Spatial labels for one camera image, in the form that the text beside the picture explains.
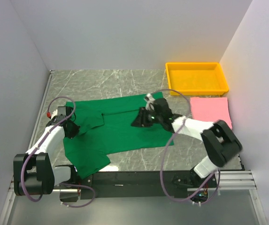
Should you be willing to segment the green t shirt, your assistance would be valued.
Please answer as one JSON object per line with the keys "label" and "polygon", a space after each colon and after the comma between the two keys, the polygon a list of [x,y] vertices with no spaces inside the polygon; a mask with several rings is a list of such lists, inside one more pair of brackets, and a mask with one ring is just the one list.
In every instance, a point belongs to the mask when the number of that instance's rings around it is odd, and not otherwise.
{"label": "green t shirt", "polygon": [[64,138],[66,158],[76,167],[80,178],[110,164],[109,154],[141,148],[163,147],[171,137],[160,124],[139,128],[131,126],[144,95],[102,100],[77,101],[74,123],[80,127],[73,138]]}

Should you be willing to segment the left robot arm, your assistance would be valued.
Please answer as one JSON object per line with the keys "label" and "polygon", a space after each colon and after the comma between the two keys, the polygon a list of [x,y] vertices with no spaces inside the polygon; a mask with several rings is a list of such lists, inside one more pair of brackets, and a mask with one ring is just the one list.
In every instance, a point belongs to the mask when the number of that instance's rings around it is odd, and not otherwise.
{"label": "left robot arm", "polygon": [[64,138],[74,138],[80,126],[71,119],[75,110],[71,106],[59,106],[55,115],[47,114],[43,135],[24,154],[17,154],[13,160],[14,193],[17,196],[48,195],[62,182],[74,182],[77,172],[73,165],[59,165],[52,168],[50,156]]}

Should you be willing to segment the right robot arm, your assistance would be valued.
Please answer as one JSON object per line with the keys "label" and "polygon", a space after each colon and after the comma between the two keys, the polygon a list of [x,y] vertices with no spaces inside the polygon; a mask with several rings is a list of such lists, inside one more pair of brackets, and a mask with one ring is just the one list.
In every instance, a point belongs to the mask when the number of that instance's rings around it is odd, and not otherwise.
{"label": "right robot arm", "polygon": [[203,142],[205,156],[185,179],[188,186],[199,185],[218,168],[225,166],[239,154],[243,147],[228,124],[223,120],[204,122],[173,113],[165,98],[145,97],[146,106],[141,107],[131,126],[148,128],[160,124],[166,131],[182,134]]}

